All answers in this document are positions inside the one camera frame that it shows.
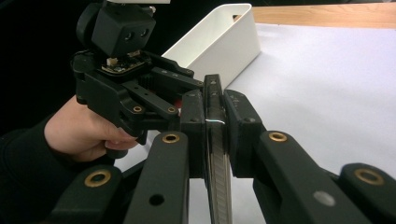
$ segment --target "human hand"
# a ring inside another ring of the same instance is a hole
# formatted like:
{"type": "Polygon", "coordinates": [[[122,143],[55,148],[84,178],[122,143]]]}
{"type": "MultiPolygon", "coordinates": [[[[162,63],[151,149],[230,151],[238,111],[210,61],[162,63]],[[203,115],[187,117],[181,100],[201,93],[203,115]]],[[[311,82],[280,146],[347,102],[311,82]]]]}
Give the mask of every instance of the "human hand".
{"type": "Polygon", "coordinates": [[[93,161],[107,148],[126,150],[137,145],[136,137],[79,104],[76,95],[47,122],[44,135],[50,148],[72,161],[93,161]]]}

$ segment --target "finger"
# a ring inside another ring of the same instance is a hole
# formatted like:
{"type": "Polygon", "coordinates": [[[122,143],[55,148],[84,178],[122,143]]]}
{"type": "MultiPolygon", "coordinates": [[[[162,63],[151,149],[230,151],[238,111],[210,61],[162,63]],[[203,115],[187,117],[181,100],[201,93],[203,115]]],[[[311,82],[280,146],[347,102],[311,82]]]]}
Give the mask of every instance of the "finger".
{"type": "Polygon", "coordinates": [[[129,135],[121,127],[117,128],[113,123],[97,115],[95,124],[98,126],[95,129],[98,137],[104,140],[112,140],[119,142],[134,141],[137,137],[129,135]]]}
{"type": "Polygon", "coordinates": [[[102,142],[95,147],[90,148],[89,150],[85,150],[79,152],[78,154],[71,154],[70,158],[73,161],[93,161],[99,157],[102,157],[106,154],[105,143],[102,142]]]}
{"type": "Polygon", "coordinates": [[[105,147],[115,150],[126,150],[135,147],[138,143],[136,141],[118,142],[118,141],[105,141],[105,147]]]}

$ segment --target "white box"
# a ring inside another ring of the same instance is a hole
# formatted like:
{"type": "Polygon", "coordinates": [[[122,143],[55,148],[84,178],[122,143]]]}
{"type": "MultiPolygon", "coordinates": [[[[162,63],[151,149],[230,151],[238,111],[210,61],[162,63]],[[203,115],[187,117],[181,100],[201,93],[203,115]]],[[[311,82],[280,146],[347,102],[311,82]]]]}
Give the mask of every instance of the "white box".
{"type": "Polygon", "coordinates": [[[225,89],[261,51],[251,8],[251,4],[216,7],[163,57],[194,71],[198,80],[219,74],[225,89]]]}

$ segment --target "wooden surface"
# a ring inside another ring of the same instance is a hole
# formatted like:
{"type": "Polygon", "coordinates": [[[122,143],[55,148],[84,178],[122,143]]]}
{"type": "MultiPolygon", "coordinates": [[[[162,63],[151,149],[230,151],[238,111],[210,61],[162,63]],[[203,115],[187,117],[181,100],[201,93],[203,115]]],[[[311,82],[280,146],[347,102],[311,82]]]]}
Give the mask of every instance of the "wooden surface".
{"type": "Polygon", "coordinates": [[[252,11],[257,23],[396,28],[396,2],[254,7],[252,11]]]}

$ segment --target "black sleeve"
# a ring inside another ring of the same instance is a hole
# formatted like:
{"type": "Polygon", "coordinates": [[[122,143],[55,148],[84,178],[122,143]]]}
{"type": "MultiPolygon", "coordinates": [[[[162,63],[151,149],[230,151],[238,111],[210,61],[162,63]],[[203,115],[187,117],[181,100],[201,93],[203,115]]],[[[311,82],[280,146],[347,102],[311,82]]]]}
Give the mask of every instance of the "black sleeve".
{"type": "Polygon", "coordinates": [[[44,138],[48,119],[0,139],[0,216],[6,223],[43,220],[78,172],[98,163],[114,163],[106,156],[71,163],[54,154],[44,138]]]}

